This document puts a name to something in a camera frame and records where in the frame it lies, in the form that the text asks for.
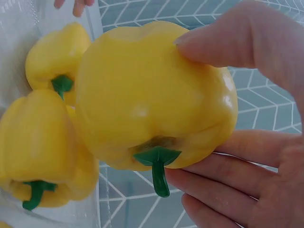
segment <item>pepper stem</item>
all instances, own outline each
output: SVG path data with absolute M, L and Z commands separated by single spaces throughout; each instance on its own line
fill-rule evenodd
M 32 181 L 32 182 L 25 182 L 25 184 L 31 186 L 32 188 L 32 193 L 31 193 L 31 198 L 29 201 L 24 201 L 22 203 L 22 207 L 26 210 L 33 210 L 36 207 L 39 206 L 43 192 L 45 190 L 47 191 L 55 191 L 56 189 L 56 184 L 48 183 L 45 181 L 37 180 L 37 181 Z
M 51 80 L 54 90 L 64 100 L 64 92 L 68 92 L 73 87 L 73 80 L 66 75 L 59 75 L 58 77 Z
M 156 161 L 152 165 L 152 177 L 154 190 L 161 197 L 170 196 L 168 183 L 165 176 L 165 168 L 163 162 Z
M 154 190 L 160 197 L 170 196 L 165 176 L 165 166 L 178 158 L 181 151 L 170 150 L 161 146 L 153 147 L 145 152 L 134 154 L 134 158 L 145 166 L 152 166 Z

